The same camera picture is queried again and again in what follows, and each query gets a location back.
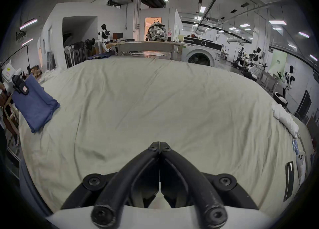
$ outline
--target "white towel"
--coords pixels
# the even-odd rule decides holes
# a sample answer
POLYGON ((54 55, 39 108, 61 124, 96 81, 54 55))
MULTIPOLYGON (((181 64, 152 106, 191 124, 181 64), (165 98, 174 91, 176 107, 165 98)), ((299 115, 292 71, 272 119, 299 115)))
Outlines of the white towel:
POLYGON ((275 101, 271 104, 273 115, 276 119, 278 119, 281 123, 285 125, 290 134, 294 138, 298 138, 297 133, 299 130, 298 125, 293 121, 291 115, 285 111, 282 105, 276 103, 275 101))

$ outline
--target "computer monitor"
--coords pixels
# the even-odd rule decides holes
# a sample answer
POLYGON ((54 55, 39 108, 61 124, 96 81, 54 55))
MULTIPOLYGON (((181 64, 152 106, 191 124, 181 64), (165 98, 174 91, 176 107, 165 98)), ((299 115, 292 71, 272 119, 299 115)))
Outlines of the computer monitor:
POLYGON ((121 39, 123 38, 123 33, 113 33, 113 39, 121 39))

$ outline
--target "white cloth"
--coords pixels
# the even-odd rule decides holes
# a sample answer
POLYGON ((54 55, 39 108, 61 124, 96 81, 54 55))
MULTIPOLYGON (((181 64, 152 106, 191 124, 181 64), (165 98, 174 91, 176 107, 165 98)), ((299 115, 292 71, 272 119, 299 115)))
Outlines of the white cloth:
POLYGON ((84 61, 42 86, 61 107, 35 134, 20 115, 19 131, 30 176, 53 212, 86 175, 117 172, 154 141, 199 171, 233 175, 269 216, 284 211, 299 188, 295 173, 283 202, 293 137, 273 117, 273 98, 236 73, 113 56, 84 61))
POLYGON ((294 138, 298 138, 297 133, 299 126, 293 121, 291 115, 282 107, 281 104, 278 104, 275 101, 272 102, 271 107, 274 117, 285 125, 294 138))

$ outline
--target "sign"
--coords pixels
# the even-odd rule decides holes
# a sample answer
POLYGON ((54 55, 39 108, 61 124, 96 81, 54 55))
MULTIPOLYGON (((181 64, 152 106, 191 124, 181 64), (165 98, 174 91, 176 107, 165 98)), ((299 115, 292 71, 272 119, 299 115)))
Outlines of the sign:
POLYGON ((272 61, 269 67, 269 72, 277 76, 278 76, 277 72, 280 72, 281 75, 283 75, 285 71, 286 59, 287 59, 287 53, 279 51, 279 50, 274 50, 272 61))

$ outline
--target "screw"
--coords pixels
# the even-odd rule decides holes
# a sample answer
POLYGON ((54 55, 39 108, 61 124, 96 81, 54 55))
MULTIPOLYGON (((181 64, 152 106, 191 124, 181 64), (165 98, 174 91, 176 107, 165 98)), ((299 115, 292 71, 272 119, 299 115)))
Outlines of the screw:
POLYGON ((95 207, 91 219, 93 223, 103 227, 109 227, 115 222, 113 212, 106 207, 95 207))
POLYGON ((228 186, 228 185, 230 185, 231 180, 230 180, 229 178, 224 177, 224 178, 221 178, 221 179, 219 180, 219 182, 220 182, 222 185, 224 185, 224 186, 228 186))
POLYGON ((96 177, 90 178, 89 179, 89 184, 91 186, 97 186, 100 183, 100 180, 96 177))
POLYGON ((206 219, 214 226, 221 225, 226 222, 227 213, 223 208, 212 208, 207 212, 206 219))

